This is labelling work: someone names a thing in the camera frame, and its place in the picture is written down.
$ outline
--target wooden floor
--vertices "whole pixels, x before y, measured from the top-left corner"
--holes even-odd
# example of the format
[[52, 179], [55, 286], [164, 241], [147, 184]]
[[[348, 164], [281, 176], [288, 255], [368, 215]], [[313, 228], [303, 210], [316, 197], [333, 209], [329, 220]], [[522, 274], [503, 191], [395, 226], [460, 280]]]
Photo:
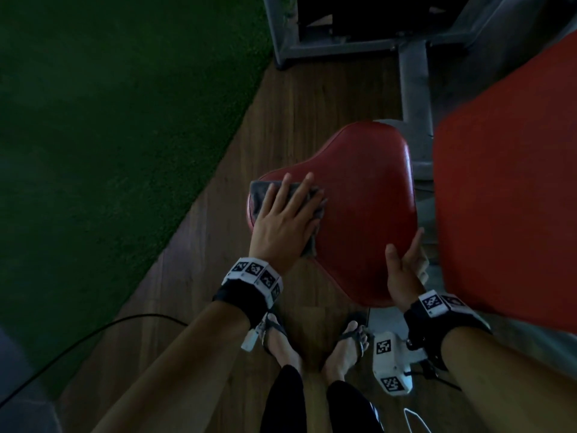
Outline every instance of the wooden floor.
[[[249, 182], [273, 168], [307, 159], [345, 124], [377, 118], [401, 118], [395, 56], [302, 63], [286, 72], [271, 66], [212, 181], [119, 317], [158, 312], [187, 322], [194, 319], [227, 269], [248, 253]], [[331, 430], [317, 371], [342, 320], [355, 308], [310, 263], [299, 262], [285, 278], [280, 310], [305, 359], [310, 432]], [[155, 318], [109, 329], [58, 402], [63, 430], [90, 431], [181, 330]], [[486, 431], [463, 395], [449, 387], [416, 378], [409, 397], [387, 397], [371, 376], [369, 354], [350, 373], [350, 382], [379, 408], [387, 431], [407, 431], [403, 407], [418, 412], [432, 431]], [[241, 352], [208, 430], [258, 431], [278, 370], [259, 346], [251, 353]]]

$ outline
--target black pants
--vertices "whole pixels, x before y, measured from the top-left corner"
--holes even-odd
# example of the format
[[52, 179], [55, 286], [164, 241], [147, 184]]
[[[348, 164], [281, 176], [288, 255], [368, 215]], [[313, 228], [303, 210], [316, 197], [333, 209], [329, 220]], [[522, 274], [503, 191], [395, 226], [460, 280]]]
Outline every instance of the black pants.
[[[333, 433], [382, 433], [376, 409], [362, 393], [348, 383], [337, 381], [327, 390]], [[264, 409], [261, 433], [305, 433], [307, 412], [302, 378], [292, 366], [285, 366], [272, 385]]]

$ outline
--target green carpet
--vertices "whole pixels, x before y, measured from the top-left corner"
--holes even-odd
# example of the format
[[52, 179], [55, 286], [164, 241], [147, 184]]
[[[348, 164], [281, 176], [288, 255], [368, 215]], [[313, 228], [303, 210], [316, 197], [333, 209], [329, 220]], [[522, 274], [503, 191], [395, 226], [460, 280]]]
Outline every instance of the green carpet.
[[271, 48], [263, 0], [0, 0], [0, 325], [34, 368], [134, 291]]

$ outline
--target hand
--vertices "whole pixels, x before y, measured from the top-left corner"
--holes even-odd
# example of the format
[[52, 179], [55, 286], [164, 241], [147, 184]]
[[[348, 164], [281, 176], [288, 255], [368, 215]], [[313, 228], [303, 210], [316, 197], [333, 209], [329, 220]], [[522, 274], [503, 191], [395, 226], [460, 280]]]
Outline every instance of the hand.
[[386, 268], [389, 278], [386, 285], [395, 305], [405, 313], [411, 304], [418, 300], [419, 296], [425, 292], [425, 288], [419, 276], [426, 266], [423, 265], [423, 254], [421, 251], [421, 240], [425, 230], [419, 228], [411, 247], [402, 259], [393, 244], [388, 244], [385, 249]]
[[320, 219], [313, 219], [313, 214], [322, 202], [322, 190], [299, 211], [313, 181], [314, 175], [307, 174], [288, 204], [286, 201], [291, 175], [285, 174], [278, 194], [276, 186], [271, 183], [256, 219], [249, 257], [268, 262], [280, 275], [284, 275], [297, 262], [319, 225]]

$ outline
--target foot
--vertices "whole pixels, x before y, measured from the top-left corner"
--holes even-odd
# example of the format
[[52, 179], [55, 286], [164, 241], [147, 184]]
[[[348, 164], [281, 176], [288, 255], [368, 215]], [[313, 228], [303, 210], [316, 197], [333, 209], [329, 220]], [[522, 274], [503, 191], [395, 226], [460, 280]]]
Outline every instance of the foot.
[[[274, 323], [279, 322], [272, 313], [268, 314], [268, 318]], [[302, 359], [298, 353], [292, 349], [287, 337], [276, 328], [269, 328], [266, 337], [265, 344], [270, 353], [276, 358], [277, 362], [279, 362], [280, 367], [283, 368], [286, 365], [291, 365], [302, 375]]]
[[[344, 333], [355, 330], [359, 333], [362, 333], [363, 329], [364, 328], [362, 326], [359, 327], [357, 321], [351, 320], [347, 326], [347, 329], [344, 330]], [[369, 342], [367, 341], [366, 334], [362, 335], [361, 342], [364, 350], [366, 351], [369, 348]], [[360, 355], [361, 353], [359, 350], [358, 342], [355, 339], [349, 337], [348, 339], [339, 341], [322, 367], [321, 373], [327, 384], [330, 386], [337, 380], [344, 381], [344, 376], [349, 371], [349, 369], [357, 363], [358, 357]]]

